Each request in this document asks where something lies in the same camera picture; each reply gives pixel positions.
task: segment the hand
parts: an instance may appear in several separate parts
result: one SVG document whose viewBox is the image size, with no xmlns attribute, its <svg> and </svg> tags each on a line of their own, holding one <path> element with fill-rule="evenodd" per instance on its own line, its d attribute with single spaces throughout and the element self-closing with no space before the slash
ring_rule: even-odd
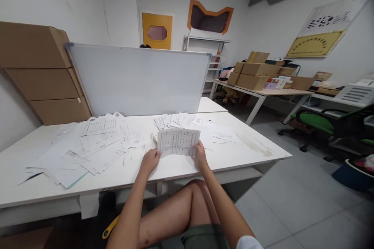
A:
<svg viewBox="0 0 374 249">
<path fill-rule="evenodd" d="M 200 169 L 200 171 L 203 171 L 209 168 L 209 165 L 208 165 L 208 162 L 205 156 L 205 149 L 201 141 L 199 140 L 199 143 L 196 144 L 194 147 L 196 148 L 195 163 L 197 167 Z"/>
<path fill-rule="evenodd" d="M 157 152 L 156 149 L 150 149 L 143 157 L 143 160 L 141 161 L 140 165 L 140 174 L 144 174 L 149 177 L 149 175 L 152 173 L 152 171 L 156 168 L 156 166 L 159 163 L 161 156 L 161 151 Z"/>
</svg>

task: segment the tile floor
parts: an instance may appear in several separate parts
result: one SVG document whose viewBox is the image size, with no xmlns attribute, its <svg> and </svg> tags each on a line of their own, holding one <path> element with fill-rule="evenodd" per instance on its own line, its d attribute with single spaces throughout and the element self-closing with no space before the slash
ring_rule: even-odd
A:
<svg viewBox="0 0 374 249">
<path fill-rule="evenodd" d="M 228 106 L 245 121 L 250 107 Z M 236 206 L 264 248 L 332 249 L 363 248 L 373 237 L 372 197 L 354 192 L 335 181 L 339 167 L 323 160 L 323 152 L 310 147 L 301 152 L 299 143 L 279 136 L 285 126 L 262 107 L 251 127 L 293 155 L 279 161 L 237 202 Z M 179 238 L 167 240 L 164 248 L 183 248 Z"/>
</svg>

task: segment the door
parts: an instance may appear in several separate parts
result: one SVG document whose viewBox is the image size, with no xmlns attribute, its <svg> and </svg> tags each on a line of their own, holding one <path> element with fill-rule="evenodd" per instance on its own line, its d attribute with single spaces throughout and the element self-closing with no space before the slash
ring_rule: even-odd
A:
<svg viewBox="0 0 374 249">
<path fill-rule="evenodd" d="M 152 49 L 170 49 L 172 16 L 142 13 L 143 41 Z"/>
</svg>

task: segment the green chair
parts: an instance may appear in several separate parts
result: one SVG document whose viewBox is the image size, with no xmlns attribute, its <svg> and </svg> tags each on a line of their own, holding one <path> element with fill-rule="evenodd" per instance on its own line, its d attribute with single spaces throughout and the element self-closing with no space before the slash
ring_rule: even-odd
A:
<svg viewBox="0 0 374 249">
<path fill-rule="evenodd" d="M 329 114 L 325 114 L 329 111 L 345 113 L 340 117 L 334 117 Z M 296 119 L 297 122 L 307 126 L 307 128 L 313 128 L 312 133 L 300 132 L 296 129 L 283 129 L 278 132 L 279 135 L 284 133 L 301 133 L 304 136 L 304 145 L 300 148 L 300 151 L 306 152 L 307 147 L 313 140 L 317 138 L 319 132 L 326 133 L 328 143 L 332 143 L 341 138 L 355 138 L 366 144 L 374 144 L 372 135 L 373 132 L 368 132 L 364 124 L 364 119 L 374 115 L 374 103 L 361 108 L 353 112 L 346 112 L 339 109 L 325 109 L 321 112 L 312 110 L 300 110 L 291 117 Z"/>
</svg>

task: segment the orange frame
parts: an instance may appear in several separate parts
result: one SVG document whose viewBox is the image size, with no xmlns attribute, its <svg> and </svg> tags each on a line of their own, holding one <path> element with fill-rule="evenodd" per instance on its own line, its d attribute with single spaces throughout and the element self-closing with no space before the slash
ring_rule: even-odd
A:
<svg viewBox="0 0 374 249">
<path fill-rule="evenodd" d="M 205 9 L 204 6 L 197 0 L 191 0 L 190 1 L 190 10 L 188 12 L 188 21 L 187 21 L 187 26 L 190 30 L 191 30 L 191 28 L 193 28 L 192 25 L 191 25 L 191 16 L 192 16 L 192 7 L 194 5 L 198 6 L 200 8 L 200 10 L 207 16 L 216 17 L 216 16 L 219 16 L 220 14 L 222 14 L 224 12 L 229 12 L 229 16 L 227 17 L 227 23 L 226 23 L 225 29 L 221 33 L 225 34 L 229 30 L 229 25 L 230 25 L 231 17 L 233 16 L 234 8 L 226 7 L 226 8 L 223 8 L 222 10 L 220 10 L 218 12 L 212 12 L 212 11 L 208 11 L 207 9 Z"/>
</svg>

